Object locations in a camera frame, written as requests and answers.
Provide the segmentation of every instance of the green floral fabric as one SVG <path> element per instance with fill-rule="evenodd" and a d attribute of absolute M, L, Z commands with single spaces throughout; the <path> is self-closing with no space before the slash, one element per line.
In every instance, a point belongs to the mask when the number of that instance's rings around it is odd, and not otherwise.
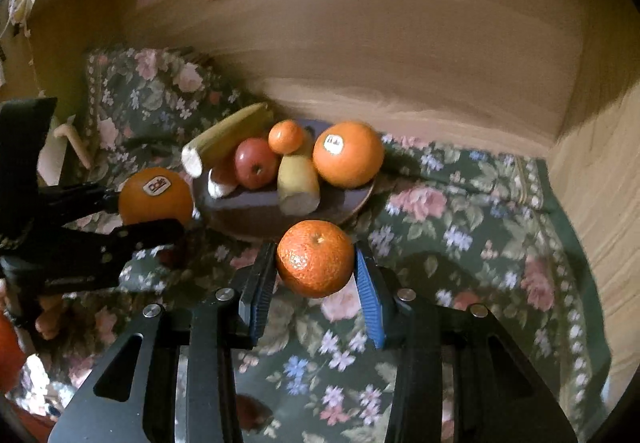
<path fill-rule="evenodd" d="M 84 136 L 99 139 L 100 150 L 95 169 L 79 177 L 118 188 L 147 166 L 180 171 L 186 141 L 254 101 L 208 63 L 192 60 L 184 52 L 132 49 L 88 57 Z M 406 137 L 383 141 L 385 166 L 374 194 L 345 229 L 434 303 L 485 303 L 584 437 L 610 357 L 593 279 L 543 162 Z M 76 227 L 109 232 L 119 223 L 96 214 Z M 185 268 L 164 267 L 159 247 L 135 254 L 119 288 L 68 296 L 66 328 L 25 368 L 16 400 L 59 415 L 95 359 L 146 304 L 194 305 L 258 251 L 197 219 L 187 245 Z M 234 363 L 237 390 L 274 415 L 245 441 L 383 442 L 398 359 L 368 341 L 353 279 L 317 300 L 279 283 L 264 336 L 254 350 L 236 351 Z M 450 382 L 445 390 L 442 440 L 452 441 Z"/>

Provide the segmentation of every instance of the dole sticker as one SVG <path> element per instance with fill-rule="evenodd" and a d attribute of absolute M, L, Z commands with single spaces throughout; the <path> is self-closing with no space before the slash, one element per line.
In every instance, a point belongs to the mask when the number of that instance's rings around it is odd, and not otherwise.
<path fill-rule="evenodd" d="M 339 154 L 340 152 L 342 152 L 342 147 L 344 147 L 342 136 L 338 136 L 337 134 L 330 134 L 324 139 L 324 149 L 331 154 Z"/>
<path fill-rule="evenodd" d="M 164 176 L 156 176 L 149 181 L 142 189 L 145 193 L 151 197 L 156 197 L 162 194 L 167 188 L 171 186 L 171 181 Z"/>

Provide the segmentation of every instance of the ribbed blue rubber pad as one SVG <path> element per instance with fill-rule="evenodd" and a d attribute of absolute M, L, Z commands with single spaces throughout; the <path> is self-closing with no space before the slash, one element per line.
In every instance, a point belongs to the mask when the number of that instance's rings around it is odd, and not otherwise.
<path fill-rule="evenodd" d="M 367 336 L 373 341 L 376 349 L 385 345 L 385 328 L 382 323 L 382 304 L 373 285 L 364 256 L 356 249 L 355 267 L 356 286 L 362 305 L 362 313 L 367 325 Z"/>

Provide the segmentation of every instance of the fruit plate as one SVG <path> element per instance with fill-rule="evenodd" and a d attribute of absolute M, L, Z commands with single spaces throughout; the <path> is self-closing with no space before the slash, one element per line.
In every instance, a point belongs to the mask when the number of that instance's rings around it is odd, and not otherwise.
<path fill-rule="evenodd" d="M 318 138 L 331 124 L 313 119 L 297 122 Z M 225 198 L 214 199 L 207 190 L 209 172 L 193 181 L 197 209 L 209 228 L 244 241 L 279 241 L 290 227 L 305 219 L 328 220 L 336 225 L 349 220 L 367 202 L 373 191 L 373 181 L 343 190 L 326 182 L 320 184 L 320 205 L 306 216 L 285 216 L 278 206 L 276 183 L 260 190 L 238 187 Z"/>

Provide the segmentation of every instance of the silver screw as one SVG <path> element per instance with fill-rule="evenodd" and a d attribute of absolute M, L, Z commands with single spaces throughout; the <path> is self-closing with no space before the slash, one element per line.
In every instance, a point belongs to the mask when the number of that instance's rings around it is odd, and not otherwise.
<path fill-rule="evenodd" d="M 218 291 L 216 291 L 216 298 L 221 302 L 224 302 L 227 300 L 231 300 L 234 297 L 234 293 L 235 292 L 233 288 L 220 288 Z"/>
<path fill-rule="evenodd" d="M 477 318 L 484 318 L 489 314 L 489 310 L 482 304 L 473 304 L 469 308 L 469 311 L 471 311 L 471 314 Z"/>
<path fill-rule="evenodd" d="M 398 298 L 401 299 L 402 302 L 411 302 L 415 299 L 415 291 L 411 288 L 400 288 L 398 290 Z"/>
<path fill-rule="evenodd" d="M 146 318 L 153 318 L 157 317 L 161 311 L 162 308 L 158 304 L 149 304 L 142 310 L 142 314 L 145 315 Z"/>

